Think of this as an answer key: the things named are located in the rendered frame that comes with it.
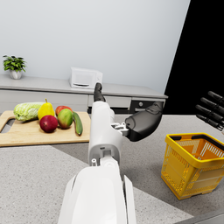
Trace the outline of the yellow slatted basket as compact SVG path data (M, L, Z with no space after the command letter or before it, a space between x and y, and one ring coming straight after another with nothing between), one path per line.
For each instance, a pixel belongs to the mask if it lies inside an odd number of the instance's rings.
M179 200L210 193L224 177L224 143L207 133L168 134L161 178Z

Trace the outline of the green cucumber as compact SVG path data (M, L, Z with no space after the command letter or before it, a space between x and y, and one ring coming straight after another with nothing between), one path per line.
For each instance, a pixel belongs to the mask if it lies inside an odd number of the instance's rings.
M81 135L83 131L82 122L79 115L76 112L73 112L73 120L75 123L75 131L77 135Z

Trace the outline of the green red mango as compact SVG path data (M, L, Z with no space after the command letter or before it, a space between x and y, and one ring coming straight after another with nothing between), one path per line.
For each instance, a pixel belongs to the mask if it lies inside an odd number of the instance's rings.
M63 108L58 114L58 123L62 129L68 129L73 123L73 112L69 108Z

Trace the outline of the red orange apple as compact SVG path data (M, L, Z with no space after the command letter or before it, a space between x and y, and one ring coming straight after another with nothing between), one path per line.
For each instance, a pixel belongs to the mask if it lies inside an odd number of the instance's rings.
M56 114L56 116L58 116L58 114L60 113L60 111L63 110L63 109L69 109L69 110L71 110L71 111L73 112L73 110L72 110L70 107L68 107L68 106L58 106L58 107L55 109L55 114Z

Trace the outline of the dark red apple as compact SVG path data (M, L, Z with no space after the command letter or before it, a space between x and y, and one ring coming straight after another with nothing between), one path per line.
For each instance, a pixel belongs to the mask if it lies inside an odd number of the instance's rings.
M40 128L46 133L52 133L58 127L58 120L53 115L45 115L39 121Z

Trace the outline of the white microwave oven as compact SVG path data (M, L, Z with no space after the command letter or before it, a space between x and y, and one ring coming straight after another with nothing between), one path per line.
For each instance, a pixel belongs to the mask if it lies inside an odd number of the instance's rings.
M72 67L70 85L72 88L94 89L97 82L102 83L102 76L97 70Z

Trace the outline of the grey kitchen counter cabinet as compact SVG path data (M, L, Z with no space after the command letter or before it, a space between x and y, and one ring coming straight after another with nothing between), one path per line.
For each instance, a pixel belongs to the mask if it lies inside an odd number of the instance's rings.
M148 87L102 84L102 94L117 114L133 114L153 102L165 103L167 96ZM13 110L23 102L43 102L47 99L56 109L65 105L74 111L91 113L94 102L92 89L72 88L68 80L23 76L13 80L0 74L0 113Z

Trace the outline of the yellow pear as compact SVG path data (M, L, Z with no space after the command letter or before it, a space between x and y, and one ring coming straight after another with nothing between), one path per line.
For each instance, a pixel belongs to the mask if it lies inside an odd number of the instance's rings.
M53 105L46 101L38 110L38 119L41 120L44 116L53 116L54 115L54 109Z

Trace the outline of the wooden cutting board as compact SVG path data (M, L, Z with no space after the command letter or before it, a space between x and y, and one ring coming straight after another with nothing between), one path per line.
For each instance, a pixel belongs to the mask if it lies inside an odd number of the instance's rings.
M90 117L87 112L78 113L83 132L79 136L75 132L74 123L69 129L57 128L53 133L45 133L39 126L39 121L20 122L15 120L9 131L2 133L4 125L14 119L12 110L6 110L0 115L0 147L37 145L37 144L68 144L89 141Z

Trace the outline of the green cabbage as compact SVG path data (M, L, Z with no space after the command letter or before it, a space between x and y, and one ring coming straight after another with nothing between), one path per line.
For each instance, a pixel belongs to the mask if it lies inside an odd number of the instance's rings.
M13 113L18 121L31 121L38 118L38 111L43 102L25 102L18 104Z

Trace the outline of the potted green plant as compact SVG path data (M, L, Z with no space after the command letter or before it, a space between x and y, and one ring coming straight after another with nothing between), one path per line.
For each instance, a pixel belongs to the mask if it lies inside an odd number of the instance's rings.
M10 72L12 79L19 80L26 69L26 62L22 57L4 55L3 69Z

